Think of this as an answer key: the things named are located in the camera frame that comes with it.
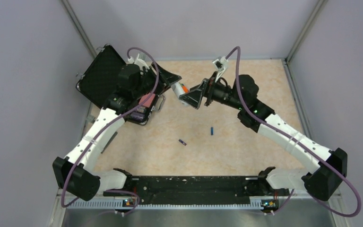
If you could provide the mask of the white remote control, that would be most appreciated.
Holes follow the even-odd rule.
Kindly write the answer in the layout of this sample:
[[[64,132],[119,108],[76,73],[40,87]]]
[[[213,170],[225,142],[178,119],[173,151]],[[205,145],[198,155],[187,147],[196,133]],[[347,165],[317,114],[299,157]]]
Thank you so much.
[[[181,99],[179,99],[179,97],[180,97],[181,95],[185,94],[180,84],[181,84],[180,82],[176,82],[176,83],[172,84],[172,85],[171,85],[171,89],[173,90],[173,92],[175,93],[175,95],[176,95],[176,97],[177,97],[178,101],[179,101],[181,104],[183,104],[184,106],[189,106],[186,102],[184,102],[184,101],[182,101]]]

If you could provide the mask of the purple AAA battery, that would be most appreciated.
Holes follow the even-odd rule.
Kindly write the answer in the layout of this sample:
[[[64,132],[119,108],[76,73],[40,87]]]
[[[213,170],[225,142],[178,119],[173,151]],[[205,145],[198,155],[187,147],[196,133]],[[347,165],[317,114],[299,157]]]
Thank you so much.
[[[181,144],[183,144],[184,146],[186,146],[187,145],[187,143],[186,142],[184,142],[183,140],[181,140],[181,139],[179,139],[179,142],[181,143]]]

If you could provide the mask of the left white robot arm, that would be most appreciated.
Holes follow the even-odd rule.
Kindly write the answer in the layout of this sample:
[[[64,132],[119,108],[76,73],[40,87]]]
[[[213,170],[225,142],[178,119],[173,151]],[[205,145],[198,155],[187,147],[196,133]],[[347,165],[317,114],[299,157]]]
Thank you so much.
[[[58,186],[78,199],[89,201],[99,192],[116,190],[120,195],[131,193],[133,183],[124,171],[113,169],[98,175],[92,174],[98,156],[105,150],[117,130],[133,111],[139,109],[151,96],[162,94],[181,80],[181,76],[166,71],[155,62],[146,64],[122,64],[114,70],[90,66],[85,77],[108,76],[99,79],[110,87],[101,93],[96,103],[101,107],[93,126],[65,158],[57,157],[53,164]]]

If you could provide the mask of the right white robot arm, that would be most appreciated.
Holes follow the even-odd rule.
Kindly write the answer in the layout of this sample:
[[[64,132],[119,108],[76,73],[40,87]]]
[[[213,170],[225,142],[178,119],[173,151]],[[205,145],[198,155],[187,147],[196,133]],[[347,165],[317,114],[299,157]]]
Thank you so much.
[[[214,73],[209,79],[184,92],[178,99],[199,109],[213,101],[239,110],[238,119],[247,128],[277,143],[302,165],[302,169],[269,167],[258,182],[259,191],[271,195],[276,189],[306,190],[311,196],[327,201],[346,176],[347,153],[319,145],[281,119],[275,111],[257,98],[259,87],[249,75],[239,75],[233,86],[216,82]]]

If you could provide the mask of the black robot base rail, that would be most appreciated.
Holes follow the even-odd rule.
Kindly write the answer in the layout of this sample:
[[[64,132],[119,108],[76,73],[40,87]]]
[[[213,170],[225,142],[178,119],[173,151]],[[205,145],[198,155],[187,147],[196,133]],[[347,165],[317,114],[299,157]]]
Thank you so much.
[[[248,205],[254,197],[290,193],[257,176],[129,176],[123,190],[137,194],[141,205]]]

